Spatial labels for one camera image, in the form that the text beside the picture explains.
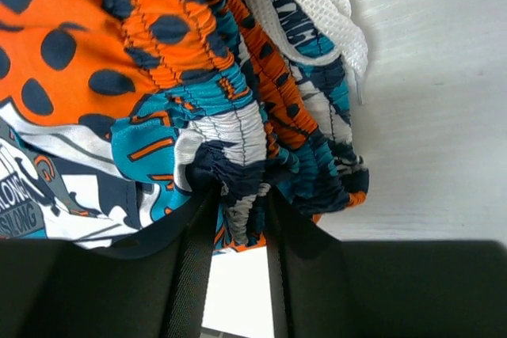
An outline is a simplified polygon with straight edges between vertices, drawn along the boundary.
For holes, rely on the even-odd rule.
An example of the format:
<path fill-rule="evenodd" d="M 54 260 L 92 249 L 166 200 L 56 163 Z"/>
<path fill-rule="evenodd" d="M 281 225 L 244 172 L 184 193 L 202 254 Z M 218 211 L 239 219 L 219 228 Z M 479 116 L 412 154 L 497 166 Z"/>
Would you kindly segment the colourful patterned shorts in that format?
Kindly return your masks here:
<path fill-rule="evenodd" d="M 349 0 L 1 0 L 1 236 L 109 247 L 215 184 L 218 253 L 362 204 Z"/>

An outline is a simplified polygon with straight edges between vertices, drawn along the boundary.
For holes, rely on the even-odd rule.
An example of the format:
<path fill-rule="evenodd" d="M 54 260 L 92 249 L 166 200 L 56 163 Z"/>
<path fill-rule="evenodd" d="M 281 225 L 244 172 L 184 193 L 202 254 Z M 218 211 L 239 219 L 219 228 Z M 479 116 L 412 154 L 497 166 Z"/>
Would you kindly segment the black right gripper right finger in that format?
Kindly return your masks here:
<path fill-rule="evenodd" d="M 266 239 L 277 337 L 503 337 L 496 241 L 340 241 L 272 191 Z"/>

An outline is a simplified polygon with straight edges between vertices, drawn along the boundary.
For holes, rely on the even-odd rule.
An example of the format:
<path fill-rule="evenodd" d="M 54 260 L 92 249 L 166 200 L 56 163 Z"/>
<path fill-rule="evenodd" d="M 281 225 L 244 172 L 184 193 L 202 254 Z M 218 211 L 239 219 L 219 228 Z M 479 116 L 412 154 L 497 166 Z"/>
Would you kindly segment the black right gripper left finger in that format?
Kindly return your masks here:
<path fill-rule="evenodd" d="M 214 247 L 215 191 L 105 249 L 1 243 L 4 337 L 198 337 Z"/>

